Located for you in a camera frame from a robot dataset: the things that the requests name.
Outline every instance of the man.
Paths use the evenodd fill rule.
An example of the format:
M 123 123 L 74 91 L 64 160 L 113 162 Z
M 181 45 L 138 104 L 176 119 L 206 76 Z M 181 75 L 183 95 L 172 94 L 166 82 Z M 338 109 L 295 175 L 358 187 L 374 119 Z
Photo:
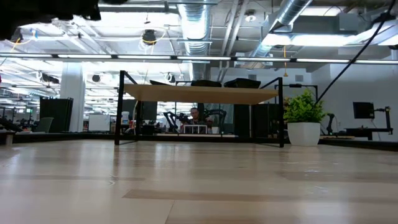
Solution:
M 200 119 L 199 116 L 199 110 L 198 108 L 191 108 L 191 116 L 192 119 L 189 119 L 189 121 L 187 123 L 184 124 L 189 124 L 189 125 L 207 125 L 208 128 L 208 133 L 211 132 L 211 125 L 213 124 L 213 121 L 211 120 L 211 118 L 206 118 L 205 121 L 202 121 Z M 187 128 L 187 133 L 192 132 L 192 130 L 190 128 Z M 206 133 L 205 130 L 201 130 L 200 131 L 201 134 Z

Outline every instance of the white planter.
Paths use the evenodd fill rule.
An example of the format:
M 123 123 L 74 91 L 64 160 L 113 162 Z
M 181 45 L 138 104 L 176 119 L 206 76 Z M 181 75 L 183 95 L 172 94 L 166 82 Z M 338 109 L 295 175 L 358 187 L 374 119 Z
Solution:
M 321 134 L 320 123 L 288 123 L 287 132 L 293 146 L 316 146 Z

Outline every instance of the black monitor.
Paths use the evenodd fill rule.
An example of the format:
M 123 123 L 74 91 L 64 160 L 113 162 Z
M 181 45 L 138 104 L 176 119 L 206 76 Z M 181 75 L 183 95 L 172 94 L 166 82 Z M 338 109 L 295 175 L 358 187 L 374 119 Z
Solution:
M 353 102 L 355 119 L 374 119 L 373 103 Z

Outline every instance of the pipe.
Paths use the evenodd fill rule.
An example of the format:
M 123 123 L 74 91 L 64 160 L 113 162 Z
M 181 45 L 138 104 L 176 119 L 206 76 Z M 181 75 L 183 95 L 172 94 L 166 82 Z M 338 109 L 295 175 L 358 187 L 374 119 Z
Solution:
M 99 10 L 101 12 L 153 12 L 178 14 L 177 7 L 175 5 L 168 5 L 167 2 L 165 2 L 165 4 L 100 4 Z
M 284 0 L 280 6 L 276 21 L 278 24 L 270 27 L 270 30 L 293 24 L 304 9 L 312 2 L 312 0 Z M 273 45 L 267 45 L 264 41 L 266 37 L 253 50 L 251 57 L 265 57 Z
M 184 39 L 207 39 L 210 25 L 209 6 L 201 4 L 181 4 L 178 5 L 178 11 L 181 15 L 181 28 Z M 199 56 L 208 54 L 209 43 L 186 42 L 184 44 L 187 55 Z M 191 63 L 189 71 L 192 80 L 204 79 L 206 64 Z
M 236 40 L 236 36 L 238 35 L 238 31 L 239 31 L 239 28 L 241 27 L 244 13 L 246 12 L 246 7 L 248 6 L 248 4 L 249 4 L 249 0 L 243 1 L 242 7 L 241 7 L 241 12 L 239 14 L 238 21 L 236 22 L 234 32 L 232 33 L 231 42 L 229 43 L 228 50 L 226 52 L 227 56 L 229 56 L 231 54 L 232 48 L 233 48 L 235 40 Z
M 284 0 L 280 6 L 277 20 L 282 25 L 291 25 L 312 0 Z
M 231 17 L 229 18 L 228 25 L 226 26 L 223 46 L 221 48 L 221 55 L 224 55 L 226 44 L 228 43 L 229 35 L 231 34 L 231 29 L 232 29 L 232 25 L 234 23 L 234 18 L 236 15 L 236 10 L 238 8 L 238 3 L 239 3 L 239 0 L 234 0 L 234 3 L 232 5 Z

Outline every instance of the silver air duct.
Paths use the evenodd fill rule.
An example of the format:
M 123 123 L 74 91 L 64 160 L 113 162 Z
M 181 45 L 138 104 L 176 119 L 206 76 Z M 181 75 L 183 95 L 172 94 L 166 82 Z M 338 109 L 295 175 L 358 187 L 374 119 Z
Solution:
M 277 17 L 282 25 L 291 25 L 312 0 L 284 0 Z
M 181 15 L 181 27 L 183 38 L 188 40 L 207 39 L 209 33 L 210 8 L 201 4 L 178 5 Z M 187 55 L 207 55 L 209 43 L 186 42 Z M 206 64 L 191 63 L 190 76 L 192 80 L 205 79 Z
M 277 12 L 278 15 L 267 30 L 275 30 L 283 26 L 292 25 L 312 0 L 284 0 Z M 265 57 L 273 46 L 267 45 L 264 40 L 253 50 L 252 57 Z

